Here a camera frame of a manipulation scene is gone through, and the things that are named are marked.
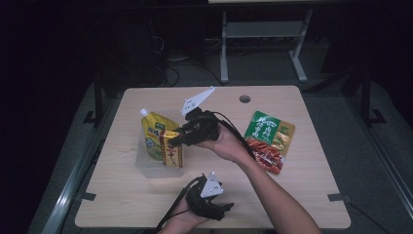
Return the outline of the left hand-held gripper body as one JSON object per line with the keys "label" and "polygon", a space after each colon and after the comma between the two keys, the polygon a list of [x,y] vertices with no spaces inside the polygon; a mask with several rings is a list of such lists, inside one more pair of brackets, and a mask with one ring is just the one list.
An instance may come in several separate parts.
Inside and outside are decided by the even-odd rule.
{"label": "left hand-held gripper body", "polygon": [[228,205],[220,206],[212,203],[214,198],[223,193],[221,185],[215,172],[198,177],[197,183],[186,194],[186,202],[190,210],[197,216],[221,220],[228,211]]}

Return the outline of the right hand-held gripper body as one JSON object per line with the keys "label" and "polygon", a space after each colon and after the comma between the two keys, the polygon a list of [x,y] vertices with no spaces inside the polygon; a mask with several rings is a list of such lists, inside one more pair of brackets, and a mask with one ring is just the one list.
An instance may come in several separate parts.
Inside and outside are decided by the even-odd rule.
{"label": "right hand-held gripper body", "polygon": [[181,115],[187,121],[184,125],[192,127],[191,132],[183,134],[185,136],[184,144],[193,145],[205,140],[218,139],[218,119],[211,111],[202,111],[200,108],[200,104],[214,91],[215,88],[210,86],[206,91],[184,100]]}

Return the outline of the red and gold box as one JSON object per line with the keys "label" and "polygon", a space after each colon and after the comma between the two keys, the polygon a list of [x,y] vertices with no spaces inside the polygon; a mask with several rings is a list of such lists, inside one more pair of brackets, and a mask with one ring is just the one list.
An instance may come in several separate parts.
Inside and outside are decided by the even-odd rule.
{"label": "red and gold box", "polygon": [[172,168],[183,167],[182,145],[171,146],[168,140],[177,137],[179,133],[173,131],[162,131],[160,135],[161,154],[165,166]]}

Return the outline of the yellow spout pouch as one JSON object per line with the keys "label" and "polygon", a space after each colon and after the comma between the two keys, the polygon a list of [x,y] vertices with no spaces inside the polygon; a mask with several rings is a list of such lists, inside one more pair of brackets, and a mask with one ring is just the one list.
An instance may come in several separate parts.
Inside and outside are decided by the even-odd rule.
{"label": "yellow spout pouch", "polygon": [[140,114],[142,116],[141,125],[148,154],[154,160],[162,161],[161,132],[163,130],[172,131],[178,127],[178,124],[161,114],[148,111],[145,108],[140,110]]}

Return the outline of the clear plastic container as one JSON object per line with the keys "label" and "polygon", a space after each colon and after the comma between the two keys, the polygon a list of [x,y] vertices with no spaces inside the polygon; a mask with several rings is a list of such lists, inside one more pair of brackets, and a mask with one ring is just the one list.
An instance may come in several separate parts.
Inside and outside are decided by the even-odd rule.
{"label": "clear plastic container", "polygon": [[[183,124],[183,119],[177,110],[155,111],[178,124],[179,128]],[[136,166],[148,178],[164,178],[164,177],[180,177],[184,174],[184,149],[183,150],[183,167],[172,168],[164,165],[163,160],[157,161],[149,156],[145,145],[144,131],[140,126],[140,134],[138,138],[138,149],[136,153]]]}

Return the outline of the person's left hand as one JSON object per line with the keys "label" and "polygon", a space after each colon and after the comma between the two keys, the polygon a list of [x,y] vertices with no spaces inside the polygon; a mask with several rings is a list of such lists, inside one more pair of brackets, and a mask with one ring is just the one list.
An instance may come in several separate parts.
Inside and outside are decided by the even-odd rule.
{"label": "person's left hand", "polygon": [[177,205],[176,209],[173,211],[172,217],[167,221],[165,226],[167,226],[169,223],[180,224],[187,230],[186,234],[189,234],[193,229],[205,222],[207,222],[207,218],[197,216],[193,212],[191,212],[189,210],[186,199],[183,198]]}

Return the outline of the person's right hand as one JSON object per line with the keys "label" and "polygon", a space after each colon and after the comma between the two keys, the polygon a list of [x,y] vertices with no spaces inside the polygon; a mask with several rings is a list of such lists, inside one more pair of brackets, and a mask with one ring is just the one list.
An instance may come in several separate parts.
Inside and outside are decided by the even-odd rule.
{"label": "person's right hand", "polygon": [[236,163],[237,165],[251,160],[240,141],[226,127],[219,124],[218,132],[219,137],[217,140],[205,140],[197,143],[197,146],[209,149],[219,157]]}

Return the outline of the green and red snack packet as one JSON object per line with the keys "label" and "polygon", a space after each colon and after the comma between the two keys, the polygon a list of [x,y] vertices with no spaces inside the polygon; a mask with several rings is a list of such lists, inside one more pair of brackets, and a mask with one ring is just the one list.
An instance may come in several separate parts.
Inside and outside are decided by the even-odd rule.
{"label": "green and red snack packet", "polygon": [[273,175],[278,175],[294,132],[294,125],[261,111],[255,111],[244,133],[244,139],[260,167]]}

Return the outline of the black metal stand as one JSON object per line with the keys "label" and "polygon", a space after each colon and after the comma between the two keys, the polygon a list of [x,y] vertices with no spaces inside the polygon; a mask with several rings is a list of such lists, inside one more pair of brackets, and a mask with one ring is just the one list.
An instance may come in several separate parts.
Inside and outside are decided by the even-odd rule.
{"label": "black metal stand", "polygon": [[102,119],[103,115],[103,102],[102,102],[102,85],[101,77],[96,74],[94,77],[94,111],[89,111],[84,119],[84,123],[93,124],[97,127]]}
{"label": "black metal stand", "polygon": [[359,80],[361,86],[359,110],[362,122],[368,127],[373,124],[386,124],[387,121],[380,110],[370,108],[371,79],[367,68],[360,69]]}

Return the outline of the white metal desk frame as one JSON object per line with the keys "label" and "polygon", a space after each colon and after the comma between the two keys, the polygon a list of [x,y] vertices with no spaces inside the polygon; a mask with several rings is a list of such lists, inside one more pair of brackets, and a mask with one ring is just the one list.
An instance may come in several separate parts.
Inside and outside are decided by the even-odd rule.
{"label": "white metal desk frame", "polygon": [[300,82],[306,83],[308,78],[300,61],[300,52],[303,47],[307,30],[310,25],[313,10],[306,12],[302,20],[293,21],[227,21],[227,13],[222,14],[221,26],[221,53],[220,53],[220,81],[229,82],[227,62],[227,40],[239,38],[296,38],[294,50],[289,51],[291,63]]}

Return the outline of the aluminium rail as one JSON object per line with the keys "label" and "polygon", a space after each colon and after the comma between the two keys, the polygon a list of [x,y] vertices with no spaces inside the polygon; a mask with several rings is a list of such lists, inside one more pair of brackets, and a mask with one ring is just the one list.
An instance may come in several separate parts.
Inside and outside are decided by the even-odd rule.
{"label": "aluminium rail", "polygon": [[104,139],[99,140],[95,145],[90,144],[76,160],[41,234],[60,233],[72,203],[78,194],[78,190],[91,166],[97,162],[103,144]]}
{"label": "aluminium rail", "polygon": [[408,186],[408,183],[391,158],[390,152],[385,148],[385,145],[380,141],[373,129],[377,124],[386,124],[383,115],[378,109],[374,109],[374,117],[364,119],[361,112],[361,105],[357,103],[357,100],[354,97],[345,97],[345,100],[352,112],[356,115],[357,121],[367,135],[370,144],[375,149],[401,203],[413,218],[413,189]]}

